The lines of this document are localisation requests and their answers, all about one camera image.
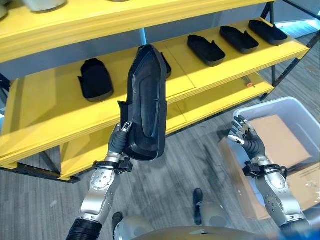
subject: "person's foot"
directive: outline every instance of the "person's foot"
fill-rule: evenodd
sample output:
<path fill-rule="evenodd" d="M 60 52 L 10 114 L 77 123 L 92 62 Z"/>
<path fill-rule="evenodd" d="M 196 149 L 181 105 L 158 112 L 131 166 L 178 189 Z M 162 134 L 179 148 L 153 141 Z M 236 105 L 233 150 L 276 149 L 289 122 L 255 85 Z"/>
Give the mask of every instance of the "person's foot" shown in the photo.
<path fill-rule="evenodd" d="M 115 240 L 115 230 L 118 223 L 120 223 L 124 219 L 124 216 L 121 212 L 116 212 L 112 217 L 112 237 Z"/>
<path fill-rule="evenodd" d="M 193 191 L 193 209 L 194 209 L 194 223 L 201 225 L 200 206 L 198 203 L 204 200 L 204 194 L 200 188 L 196 188 Z"/>

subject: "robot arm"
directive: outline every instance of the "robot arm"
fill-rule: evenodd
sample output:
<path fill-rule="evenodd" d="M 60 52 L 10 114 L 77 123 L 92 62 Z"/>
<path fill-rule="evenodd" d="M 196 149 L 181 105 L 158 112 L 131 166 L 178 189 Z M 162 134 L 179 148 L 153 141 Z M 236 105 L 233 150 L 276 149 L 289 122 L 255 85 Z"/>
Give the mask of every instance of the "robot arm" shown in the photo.
<path fill-rule="evenodd" d="M 237 130 L 228 138 L 241 145 L 251 161 L 247 161 L 243 172 L 256 179 L 255 183 L 263 196 L 266 210 L 281 228 L 285 236 L 303 234 L 310 228 L 298 201 L 288 186 L 287 169 L 272 164 L 266 157 L 264 143 L 248 120 L 239 115 L 232 122 Z"/>
<path fill-rule="evenodd" d="M 115 192 L 120 185 L 120 173 L 131 172 L 130 158 L 123 159 L 123 150 L 127 141 L 127 133 L 132 122 L 127 122 L 120 130 L 117 124 L 108 145 L 108 154 L 103 162 L 95 162 L 87 193 L 80 215 L 74 221 L 67 240 L 96 240 L 99 238 L 101 228 L 106 222 L 113 205 Z"/>

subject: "gray carpet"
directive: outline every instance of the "gray carpet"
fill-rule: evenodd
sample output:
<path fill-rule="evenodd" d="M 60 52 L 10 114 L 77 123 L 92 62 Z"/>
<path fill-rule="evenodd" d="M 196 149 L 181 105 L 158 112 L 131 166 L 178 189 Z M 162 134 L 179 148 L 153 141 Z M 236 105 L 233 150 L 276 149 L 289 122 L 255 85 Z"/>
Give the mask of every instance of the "gray carpet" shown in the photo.
<path fill-rule="evenodd" d="M 312 36 L 300 39 L 306 44 Z M 277 65 L 279 75 L 288 65 Z M 271 69 L 260 72 L 266 79 Z M 273 91 L 267 101 L 280 97 L 297 98 L 320 121 L 320 44 Z M 251 100 L 236 108 L 258 104 Z M 275 223 L 247 219 L 237 201 L 224 159 L 217 144 L 231 127 L 236 108 L 190 126 L 166 139 L 164 155 L 153 162 L 134 161 L 132 173 L 121 176 L 114 205 L 101 231 L 101 240 L 111 239 L 111 218 L 121 211 L 125 216 L 141 215 L 155 229 L 193 225 L 192 193 L 202 188 L 204 198 L 220 203 L 234 228 L 257 234 L 276 233 Z M 58 161 L 59 149 L 49 151 Z M 41 164 L 39 155 L 24 162 Z M 89 189 L 92 171 L 76 184 L 49 181 L 0 171 L 0 239 L 63 240 L 66 238 Z"/>

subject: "cardboard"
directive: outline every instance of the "cardboard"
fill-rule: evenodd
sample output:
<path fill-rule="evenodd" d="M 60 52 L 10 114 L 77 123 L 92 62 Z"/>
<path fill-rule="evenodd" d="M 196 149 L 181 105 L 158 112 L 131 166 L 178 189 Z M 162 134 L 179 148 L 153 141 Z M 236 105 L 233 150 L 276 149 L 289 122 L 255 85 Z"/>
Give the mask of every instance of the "cardboard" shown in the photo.
<path fill-rule="evenodd" d="M 257 220 L 270 218 L 265 206 L 258 201 L 249 183 L 249 177 L 243 173 L 242 166 L 239 165 L 227 139 L 223 138 L 218 147 L 227 164 L 227 170 L 244 216 Z M 320 163 L 313 163 L 307 168 L 295 171 L 288 176 L 287 181 L 291 193 L 303 211 L 320 202 Z"/>
<path fill-rule="evenodd" d="M 287 181 L 303 211 L 320 203 L 320 163 L 295 172 L 288 176 Z"/>
<path fill-rule="evenodd" d="M 266 156 L 274 164 L 289 169 L 311 157 L 278 115 L 257 118 L 250 123 L 264 143 Z"/>
<path fill-rule="evenodd" d="M 236 156 L 227 142 L 227 139 L 223 138 L 219 142 L 218 147 L 224 157 L 225 163 L 227 164 L 227 170 L 235 188 L 243 215 L 247 218 L 257 220 L 270 218 L 265 206 L 262 206 L 259 203 L 248 181 L 248 177 L 243 173 L 242 166 L 239 165 Z"/>

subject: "shelf board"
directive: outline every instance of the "shelf board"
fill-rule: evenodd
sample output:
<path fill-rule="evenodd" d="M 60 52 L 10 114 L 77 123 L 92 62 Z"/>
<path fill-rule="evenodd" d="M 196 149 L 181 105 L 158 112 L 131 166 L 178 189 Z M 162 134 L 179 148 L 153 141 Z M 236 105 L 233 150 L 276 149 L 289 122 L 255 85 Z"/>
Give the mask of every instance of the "shelf board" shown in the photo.
<path fill-rule="evenodd" d="M 176 104 L 188 125 L 191 125 L 264 93 L 270 93 L 274 88 L 258 73 L 250 74 L 248 77 L 253 83 L 252 87 L 247 87 L 245 81 L 240 78 L 178 101 Z"/>
<path fill-rule="evenodd" d="M 237 79 L 169 105 L 166 133 L 185 128 L 273 89 L 257 73 L 248 77 L 254 87 L 247 88 L 243 79 Z M 113 127 L 102 129 L 61 145 L 61 178 L 67 180 L 68 177 L 91 168 L 94 161 L 103 161 L 112 130 Z"/>
<path fill-rule="evenodd" d="M 151 27 L 267 0 L 68 0 L 60 9 L 32 13 L 10 5 L 0 20 L 0 63 L 91 39 Z"/>
<path fill-rule="evenodd" d="M 233 24 L 244 30 L 248 21 Z M 207 67 L 187 47 L 187 36 L 155 43 L 172 67 L 166 81 L 169 104 L 224 85 L 254 71 L 290 58 L 302 57 L 308 50 L 288 38 L 272 46 L 249 30 L 259 42 L 258 49 L 241 54 L 228 45 L 213 28 L 197 35 L 206 37 L 226 52 L 224 62 Z M 127 76 L 137 48 L 98 57 L 106 65 L 114 94 L 106 101 L 92 103 L 82 96 L 77 76 L 84 61 L 64 65 L 16 80 L 9 93 L 0 138 L 0 165 L 8 165 L 49 148 L 72 141 L 119 122 L 118 101 L 126 100 Z"/>
<path fill-rule="evenodd" d="M 166 133 L 173 128 L 186 123 L 186 119 L 178 106 L 173 103 L 168 106 Z M 95 161 L 103 161 L 108 152 L 108 142 L 114 126 L 79 137 L 60 145 L 61 179 L 80 173 L 92 167 Z"/>
<path fill-rule="evenodd" d="M 166 81 L 168 102 L 194 88 L 161 43 L 173 71 Z M 98 57 L 107 67 L 114 94 L 92 103 L 82 96 L 78 76 L 84 61 L 42 71 L 16 80 L 9 93 L 0 138 L 0 164 L 6 165 L 120 121 L 118 101 L 127 98 L 127 79 L 137 48 Z"/>
<path fill-rule="evenodd" d="M 271 25 L 262 18 L 258 18 L 258 20 Z M 280 46 L 270 45 L 251 31 L 248 24 L 249 20 L 245 20 L 230 24 L 230 26 L 237 28 L 241 32 L 247 30 L 248 33 L 258 41 L 259 46 L 257 50 L 250 54 L 242 54 L 230 46 L 220 35 L 220 27 L 191 33 L 204 37 L 209 42 L 214 41 L 225 52 L 226 57 L 223 63 L 214 67 L 207 67 L 188 47 L 188 36 L 191 34 L 163 42 L 195 86 L 195 89 L 181 93 L 180 99 L 186 98 L 187 95 L 189 97 L 223 85 L 286 60 L 302 58 L 309 50 L 308 47 L 290 36 L 287 41 Z"/>

